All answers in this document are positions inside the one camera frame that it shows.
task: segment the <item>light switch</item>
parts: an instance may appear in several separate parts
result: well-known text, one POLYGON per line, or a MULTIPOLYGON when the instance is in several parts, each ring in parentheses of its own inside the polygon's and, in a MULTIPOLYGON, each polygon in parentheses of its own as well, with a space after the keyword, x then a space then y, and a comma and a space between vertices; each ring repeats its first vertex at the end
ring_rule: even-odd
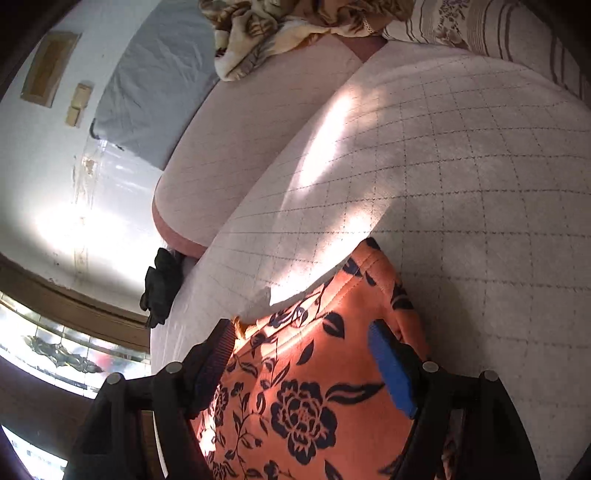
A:
POLYGON ((74 91, 72 102, 68 107, 66 115, 66 124, 71 127, 79 127, 82 121, 82 112, 88 105, 88 100, 92 94, 92 87, 79 83, 74 91))

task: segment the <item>peeling paint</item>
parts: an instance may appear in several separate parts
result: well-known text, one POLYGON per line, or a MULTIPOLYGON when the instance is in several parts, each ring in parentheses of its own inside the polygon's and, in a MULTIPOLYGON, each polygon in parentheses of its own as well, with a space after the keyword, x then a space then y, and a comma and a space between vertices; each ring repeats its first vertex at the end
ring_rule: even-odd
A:
MULTIPOLYGON (((80 163, 74 166, 74 205, 79 208, 78 223, 84 228, 86 219, 92 210, 96 183, 100 176, 100 165, 105 152, 106 142, 89 138, 80 163)), ((74 247, 74 281, 84 282, 89 276, 88 246, 81 240, 80 245, 74 247)))

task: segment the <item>window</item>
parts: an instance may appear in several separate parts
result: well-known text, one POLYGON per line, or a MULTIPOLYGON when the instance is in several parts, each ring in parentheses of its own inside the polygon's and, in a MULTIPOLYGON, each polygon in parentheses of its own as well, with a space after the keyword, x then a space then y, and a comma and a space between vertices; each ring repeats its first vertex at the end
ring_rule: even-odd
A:
POLYGON ((89 398, 105 378, 151 375, 147 353, 77 332, 0 292, 0 355, 31 375, 89 398))
POLYGON ((67 465, 65 460, 25 442, 5 427, 2 428, 8 440, 12 443, 14 451, 33 478, 36 480, 62 479, 67 465))

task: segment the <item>orange floral blanket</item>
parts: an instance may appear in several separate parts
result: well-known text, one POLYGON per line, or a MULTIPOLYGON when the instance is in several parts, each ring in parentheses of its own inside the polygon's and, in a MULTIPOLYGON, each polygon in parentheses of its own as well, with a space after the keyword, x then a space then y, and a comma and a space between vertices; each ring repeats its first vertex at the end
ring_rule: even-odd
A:
POLYGON ((412 421, 369 351, 375 319, 427 357, 413 305, 368 238, 333 278, 249 328, 193 423, 214 478, 389 478, 412 421))

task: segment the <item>stained glass window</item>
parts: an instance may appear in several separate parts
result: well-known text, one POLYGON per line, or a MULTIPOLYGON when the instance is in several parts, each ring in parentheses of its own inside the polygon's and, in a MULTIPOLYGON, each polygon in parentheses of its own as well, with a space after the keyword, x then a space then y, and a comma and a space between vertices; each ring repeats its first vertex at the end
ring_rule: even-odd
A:
POLYGON ((151 375, 150 356, 77 332, 0 292, 0 355, 31 375, 89 398, 105 378, 151 375))

